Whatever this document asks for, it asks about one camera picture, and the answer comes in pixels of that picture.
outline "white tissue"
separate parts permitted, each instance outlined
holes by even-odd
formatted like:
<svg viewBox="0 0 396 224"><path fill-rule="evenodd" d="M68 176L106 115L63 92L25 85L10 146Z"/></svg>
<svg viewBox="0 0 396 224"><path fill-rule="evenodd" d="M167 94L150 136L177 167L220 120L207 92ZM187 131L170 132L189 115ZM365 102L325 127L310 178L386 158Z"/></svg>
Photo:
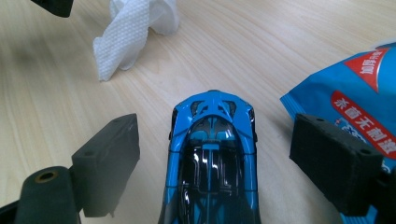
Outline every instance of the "white tissue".
<svg viewBox="0 0 396 224"><path fill-rule="evenodd" d="M100 81L108 81L117 68L134 65L145 47L148 29L170 35L177 30L176 0L110 0L112 22L102 37L93 40Z"/></svg>

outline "black plastic part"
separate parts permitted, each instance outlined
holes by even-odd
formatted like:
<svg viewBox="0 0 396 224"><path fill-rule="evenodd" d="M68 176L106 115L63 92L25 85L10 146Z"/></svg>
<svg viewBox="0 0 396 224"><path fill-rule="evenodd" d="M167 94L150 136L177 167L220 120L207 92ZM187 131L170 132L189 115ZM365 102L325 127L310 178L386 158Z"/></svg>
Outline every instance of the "black plastic part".
<svg viewBox="0 0 396 224"><path fill-rule="evenodd" d="M0 208L0 223L13 224L17 215L18 202L10 203Z"/></svg>
<svg viewBox="0 0 396 224"><path fill-rule="evenodd" d="M380 176L383 160L374 148L324 119L298 114L290 158L339 212L366 215L369 185Z"/></svg>
<svg viewBox="0 0 396 224"><path fill-rule="evenodd" d="M378 211L375 224L396 223L396 169L372 183L369 200Z"/></svg>
<svg viewBox="0 0 396 224"><path fill-rule="evenodd" d="M67 168L50 167L30 175L24 181L15 223L79 223Z"/></svg>
<svg viewBox="0 0 396 224"><path fill-rule="evenodd" d="M55 16L67 18L73 6L73 0L32 0Z"/></svg>
<svg viewBox="0 0 396 224"><path fill-rule="evenodd" d="M113 119L72 156L76 201L85 217L114 212L139 157L136 114Z"/></svg>

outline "blue toy car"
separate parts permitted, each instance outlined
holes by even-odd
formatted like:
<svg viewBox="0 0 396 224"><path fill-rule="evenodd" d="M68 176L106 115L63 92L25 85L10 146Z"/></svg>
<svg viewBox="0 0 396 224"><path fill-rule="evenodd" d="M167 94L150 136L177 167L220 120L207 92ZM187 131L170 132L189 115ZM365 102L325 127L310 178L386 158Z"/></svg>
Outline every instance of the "blue toy car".
<svg viewBox="0 0 396 224"><path fill-rule="evenodd" d="M253 107L207 91L172 115L159 223L261 223Z"/></svg>

